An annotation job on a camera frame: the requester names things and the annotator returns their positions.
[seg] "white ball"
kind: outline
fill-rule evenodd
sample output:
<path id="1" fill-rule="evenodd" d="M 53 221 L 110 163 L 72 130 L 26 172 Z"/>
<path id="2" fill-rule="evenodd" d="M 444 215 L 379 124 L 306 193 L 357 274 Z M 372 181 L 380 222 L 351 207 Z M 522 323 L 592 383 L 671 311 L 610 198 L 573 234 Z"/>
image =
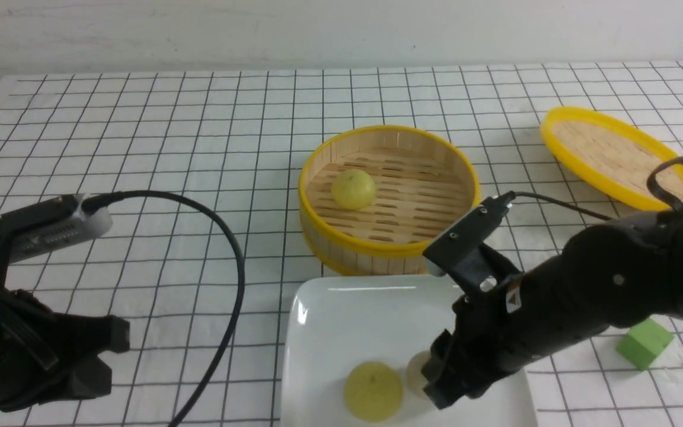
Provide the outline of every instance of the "white ball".
<path id="1" fill-rule="evenodd" d="M 426 381 L 426 377 L 420 373 L 420 369 L 423 368 L 423 365 L 426 365 L 429 357 L 431 357 L 431 353 L 428 351 L 422 351 L 415 354 L 415 356 L 410 359 L 410 362 L 407 363 L 407 369 L 404 372 L 407 388 L 421 399 L 428 399 L 428 396 L 423 392 L 423 387 L 428 384 L 428 381 Z"/>

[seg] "warning label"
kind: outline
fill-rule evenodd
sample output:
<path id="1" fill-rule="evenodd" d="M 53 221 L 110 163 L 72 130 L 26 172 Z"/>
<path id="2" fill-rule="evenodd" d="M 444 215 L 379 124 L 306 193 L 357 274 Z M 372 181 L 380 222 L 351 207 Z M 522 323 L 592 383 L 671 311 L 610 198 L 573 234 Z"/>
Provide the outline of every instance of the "warning label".
<path id="1" fill-rule="evenodd" d="M 521 307 L 521 280 L 518 279 L 508 286 L 508 292 L 505 294 L 505 310 L 508 313 L 518 310 Z"/>

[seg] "white plate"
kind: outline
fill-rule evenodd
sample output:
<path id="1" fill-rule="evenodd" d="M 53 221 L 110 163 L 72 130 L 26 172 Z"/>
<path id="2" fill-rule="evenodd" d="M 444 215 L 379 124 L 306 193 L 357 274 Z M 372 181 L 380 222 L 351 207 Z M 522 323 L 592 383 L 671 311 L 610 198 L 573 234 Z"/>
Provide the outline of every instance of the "white plate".
<path id="1" fill-rule="evenodd" d="M 400 371 L 452 330 L 452 303 L 461 295 L 448 278 L 376 276 L 320 278 L 296 293 L 286 338 L 281 423 L 284 427 L 371 425 L 344 408 L 344 379 L 369 360 Z M 446 410 L 409 392 L 399 412 L 380 425 L 534 427 L 536 411 L 523 371 Z"/>

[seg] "white table surface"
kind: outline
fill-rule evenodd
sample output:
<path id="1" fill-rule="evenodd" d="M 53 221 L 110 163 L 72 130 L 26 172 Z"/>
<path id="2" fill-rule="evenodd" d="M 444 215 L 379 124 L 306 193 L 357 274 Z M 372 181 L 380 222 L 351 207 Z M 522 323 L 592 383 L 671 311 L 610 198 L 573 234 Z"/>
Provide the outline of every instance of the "white table surface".
<path id="1" fill-rule="evenodd" d="M 214 206 L 245 248 L 249 286 L 235 343 L 188 421 L 276 426 L 292 297 L 333 274 L 307 250 L 296 213 L 311 151 L 355 127 L 414 125 L 460 146 L 484 195 L 534 190 L 629 214 L 542 144 L 539 121 L 561 104 L 634 123 L 683 153 L 683 62 L 16 76 L 0 82 L 0 212 L 128 189 Z M 488 243 L 524 268 L 591 223 L 518 202 Z M 222 234 L 173 203 L 111 211 L 104 238 L 13 266 L 8 287 L 57 311 L 131 322 L 132 351 L 103 357 L 112 395 L 0 413 L 0 426 L 163 425 L 214 353 L 235 295 Z M 529 367 L 540 425 L 682 427 L 683 321 L 658 320 L 678 338 L 649 372 L 615 354 L 618 330 Z"/>

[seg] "green foam cube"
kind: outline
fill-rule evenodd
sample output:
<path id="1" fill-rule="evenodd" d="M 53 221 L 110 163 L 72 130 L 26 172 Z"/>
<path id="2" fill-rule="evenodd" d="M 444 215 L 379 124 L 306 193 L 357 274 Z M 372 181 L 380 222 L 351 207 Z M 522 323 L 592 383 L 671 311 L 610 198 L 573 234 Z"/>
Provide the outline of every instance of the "green foam cube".
<path id="1" fill-rule="evenodd" d="M 671 341 L 673 341 L 673 333 L 648 318 L 629 329 L 626 336 L 615 347 L 615 351 L 631 362 L 634 367 L 645 371 Z"/>

